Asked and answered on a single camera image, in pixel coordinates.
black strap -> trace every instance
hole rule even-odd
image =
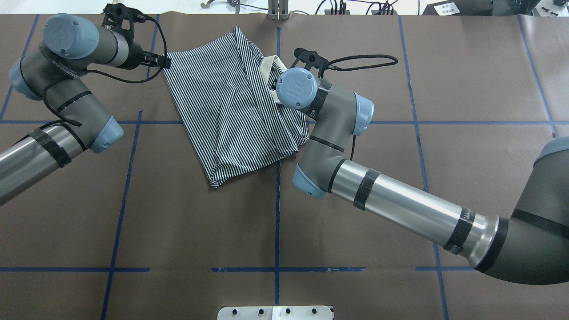
[[[360,210],[365,210],[365,203],[368,201],[373,183],[379,175],[379,171],[368,169],[368,172],[365,173],[364,178],[361,180],[360,187],[357,189],[356,197],[354,198],[354,207]]]
[[[308,106],[308,110],[306,111],[306,115],[317,120],[318,114],[324,105],[324,100],[328,96],[328,92],[332,87],[332,83],[328,81],[326,78],[322,78],[320,81],[320,86],[318,87],[318,91],[316,91],[316,97],[312,101],[312,103]]]
[[[39,143],[57,162],[60,168],[71,163],[71,158],[67,151],[60,147],[47,133],[41,129],[35,129],[30,133],[35,141]]]
[[[75,138],[77,143],[79,143],[79,145],[81,146],[81,149],[83,149],[83,151],[87,150],[87,147],[83,143],[83,140],[81,140],[81,138],[77,135],[77,133],[75,133],[75,131],[71,130],[71,128],[65,122],[60,122],[59,125],[61,125],[62,127],[66,128],[67,131],[69,131],[69,133],[73,136],[73,138]]]
[[[492,265],[494,265],[496,258],[502,250],[504,241],[506,241],[506,235],[508,235],[508,219],[500,217],[498,221],[498,230],[494,235],[494,240],[492,240],[492,244],[482,261],[478,266],[476,266],[476,270],[485,273],[492,267]]]
[[[468,234],[472,229],[472,223],[476,213],[470,209],[462,208],[460,218],[456,222],[455,229],[452,231],[451,237],[443,246],[443,249],[458,255],[463,250],[464,242],[468,238]]]
[[[518,209],[514,210],[512,218],[522,220],[538,228],[544,229],[545,231],[549,231],[565,239],[569,239],[569,227],[558,222]]]
[[[61,106],[59,106],[55,111],[57,113],[60,113],[61,111],[63,111],[65,108],[67,108],[67,106],[69,106],[70,104],[72,104],[73,102],[83,98],[84,96],[88,96],[91,95],[92,92],[87,90],[87,91],[83,91],[81,93],[79,93],[78,95],[76,95],[75,97],[72,97],[71,99],[67,100],[66,102],[64,102]]]
[[[326,140],[324,140],[324,139],[320,139],[319,137],[315,137],[315,136],[310,136],[309,139],[310,139],[310,140],[314,140],[314,141],[316,141],[316,142],[320,142],[320,143],[322,143],[323,145],[327,145],[327,146],[329,146],[330,148],[336,149],[336,150],[338,150],[339,152],[344,153],[344,148],[342,148],[342,147],[339,146],[339,145],[335,145],[334,143],[331,143],[331,142],[326,141]]]
[[[334,179],[336,179],[336,174],[338,174],[338,170],[340,170],[340,167],[345,161],[346,159],[340,160],[340,162],[338,162],[338,165],[334,169],[334,172],[332,173],[332,177],[330,178],[330,184],[328,185],[328,193],[330,194],[332,193],[332,185],[334,184]]]

blue tape line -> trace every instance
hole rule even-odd
[[[407,85],[409,87],[409,98],[411,99],[411,105],[413,106],[413,121],[415,125],[415,136],[417,138],[417,147],[419,148],[419,159],[421,163],[421,173],[423,175],[423,185],[425,191],[428,192],[428,182],[427,182],[427,173],[425,170],[425,161],[423,158],[423,146],[421,144],[421,137],[419,132],[419,120],[417,118],[417,109],[415,107],[415,97],[413,95],[413,89],[411,87],[411,72],[409,71],[409,60],[407,58],[407,48],[405,46],[405,35],[403,33],[403,20],[401,16],[399,18],[399,32],[401,33],[401,46],[403,48],[403,58],[405,60],[405,71],[407,73]]]
[[[470,266],[441,266],[441,271],[475,271]],[[437,267],[435,266],[418,266],[415,268],[415,271],[437,271]]]
[[[444,320],[448,320],[447,295],[444,292],[443,270],[442,267],[440,266],[439,247],[437,246],[436,243],[433,243],[432,247],[433,250],[435,251],[436,276],[439,279],[440,298],[443,303],[443,316]]]
[[[28,51],[28,47],[30,46],[30,41],[35,31],[35,27],[38,24],[38,19],[39,19],[39,14],[36,14],[36,17],[34,19],[34,24],[32,24],[32,29],[30,30],[30,34],[28,34],[26,45],[24,46],[24,50],[22,51],[22,56],[26,55],[26,52]],[[10,101],[13,89],[14,88],[12,87],[12,85],[10,85],[10,87],[8,88],[8,92],[6,93],[6,98],[4,99],[4,104],[2,105],[2,110],[0,111],[0,121],[2,121],[2,118],[4,118],[4,114],[6,113],[6,108],[8,108],[8,102]]]
[[[277,205],[275,206],[275,306],[280,303],[279,272],[281,268],[281,161],[277,161]]]
[[[135,120],[119,120],[121,125],[135,125],[138,121]],[[184,124],[181,120],[142,120],[141,125],[181,125]]]
[[[142,119],[142,110],[138,113],[137,128],[134,131],[133,148],[130,152],[129,169],[126,173],[125,191],[122,195],[121,212],[118,215],[117,234],[114,237],[113,256],[112,256],[111,261],[110,261],[109,277],[107,278],[107,287],[105,290],[105,300],[103,301],[103,309],[101,312],[101,320],[105,319],[107,307],[109,305],[110,288],[111,288],[111,285],[113,283],[113,273],[115,271],[114,266],[115,266],[115,263],[117,261],[118,243],[119,243],[119,239],[121,237],[122,221],[123,221],[123,218],[125,216],[126,197],[128,196],[128,193],[129,193],[130,177],[131,177],[131,174],[133,172],[134,153],[137,150],[138,132],[140,131],[140,128],[141,128],[141,124],[140,124],[141,119]]]
[[[156,15],[156,22],[160,21],[160,15]],[[152,44],[150,45],[150,52],[154,52],[154,44],[156,43],[156,32],[158,31],[158,25],[154,24],[154,33],[152,34]],[[146,78],[150,77],[150,67],[146,70]]]
[[[290,267],[279,267],[279,272],[362,272],[367,267],[364,266],[290,266]],[[275,268],[272,267],[222,267],[222,268],[211,268],[211,272],[275,272]]]
[[[277,27],[277,57],[281,57],[281,27]]]
[[[268,267],[235,267],[235,268],[211,268],[212,272],[274,272],[275,268]]]
[[[0,272],[109,272],[110,268],[81,267],[0,267]],[[150,272],[150,268],[116,268],[115,272]]]
[[[425,169],[425,161],[423,156],[423,146],[421,144],[420,132],[419,132],[419,118],[417,117],[417,109],[415,107],[415,97],[413,95],[413,89],[411,87],[411,72],[409,70],[409,59],[407,57],[407,48],[405,46],[405,32],[403,31],[403,19],[398,16],[399,19],[399,32],[401,34],[401,46],[403,48],[403,58],[405,60],[405,71],[407,73],[407,84],[409,86],[409,98],[411,100],[411,105],[413,106],[413,121],[415,122],[415,135],[417,137],[417,147],[419,149],[419,159],[421,164],[421,173],[423,175],[423,185],[426,192],[429,192],[428,181],[427,181],[427,170]],[[440,258],[439,258],[439,248],[435,243],[433,243],[433,249],[435,252],[435,261],[437,266],[437,276],[439,279],[439,290],[440,299],[443,308],[444,320],[448,320],[448,309],[447,309],[447,297],[444,293],[444,282],[443,273],[440,270]]]
[[[329,267],[285,267],[282,272],[362,272],[367,267],[364,266],[329,266]]]
[[[531,57],[530,48],[527,46],[526,31],[523,28],[522,16],[519,14],[518,14],[518,23],[519,23],[519,30],[522,33],[523,46],[526,49],[527,59],[530,62],[531,71],[533,72],[535,83],[537,84],[539,95],[541,96],[541,101],[543,102],[543,106],[545,107],[545,113],[547,114],[547,119],[549,119],[549,123],[551,124],[551,130],[553,130],[555,137],[557,137],[557,130],[555,129],[555,126],[552,124],[553,118],[551,117],[551,112],[549,111],[549,105],[547,104],[547,100],[545,99],[545,95],[543,94],[543,88],[541,86],[541,81],[539,81],[539,77],[537,76],[537,71],[535,70],[535,65],[533,63],[533,58]]]

garment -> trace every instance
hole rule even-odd
[[[275,103],[269,92],[284,70],[273,63],[265,82],[263,54],[239,27],[168,55],[166,80],[212,187],[286,158],[308,140],[304,114]]]

black gripper bracket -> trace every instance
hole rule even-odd
[[[324,77],[324,71],[328,68],[328,60],[318,55],[316,51],[308,51],[304,48],[296,48],[294,50],[296,60],[291,68],[294,68],[299,61],[304,63],[304,69],[310,71],[312,67],[318,69],[318,78]]]

cloth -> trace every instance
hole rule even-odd
[[[166,80],[212,187],[286,158],[308,140],[304,114],[275,103],[269,92],[284,70],[273,63],[265,82],[263,54],[239,27],[168,55]]]

